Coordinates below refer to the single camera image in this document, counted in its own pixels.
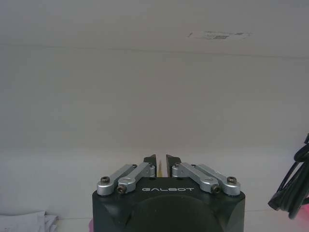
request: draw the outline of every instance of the coiled cable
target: coiled cable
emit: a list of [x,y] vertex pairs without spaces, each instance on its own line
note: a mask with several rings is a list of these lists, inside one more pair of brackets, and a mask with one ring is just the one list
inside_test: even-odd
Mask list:
[[[294,155],[295,163],[280,184],[277,192],[268,202],[275,210],[283,210],[289,213],[289,218],[294,219],[302,205],[309,204],[309,134],[305,144]],[[300,168],[290,178],[296,167]]]

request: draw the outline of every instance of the ceiling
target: ceiling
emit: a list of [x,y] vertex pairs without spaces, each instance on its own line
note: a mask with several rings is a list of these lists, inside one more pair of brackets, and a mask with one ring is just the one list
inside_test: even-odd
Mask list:
[[309,58],[308,22],[307,0],[1,0],[0,44]]

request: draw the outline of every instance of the small yellow object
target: small yellow object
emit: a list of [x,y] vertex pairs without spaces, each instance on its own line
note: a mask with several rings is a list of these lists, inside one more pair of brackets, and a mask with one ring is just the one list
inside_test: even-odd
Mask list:
[[159,168],[158,168],[157,177],[162,177],[162,163],[161,163],[161,161],[159,161]]

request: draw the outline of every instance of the paper label on wall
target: paper label on wall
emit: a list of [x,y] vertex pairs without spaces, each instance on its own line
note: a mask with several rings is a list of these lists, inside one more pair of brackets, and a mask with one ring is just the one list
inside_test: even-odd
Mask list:
[[221,32],[221,31],[192,31],[188,38],[204,40],[242,40],[251,33],[247,32]]

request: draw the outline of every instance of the white towel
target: white towel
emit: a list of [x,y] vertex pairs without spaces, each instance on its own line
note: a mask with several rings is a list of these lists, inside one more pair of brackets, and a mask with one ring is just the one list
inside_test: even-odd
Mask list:
[[18,216],[0,216],[0,232],[55,232],[57,216],[44,211]]

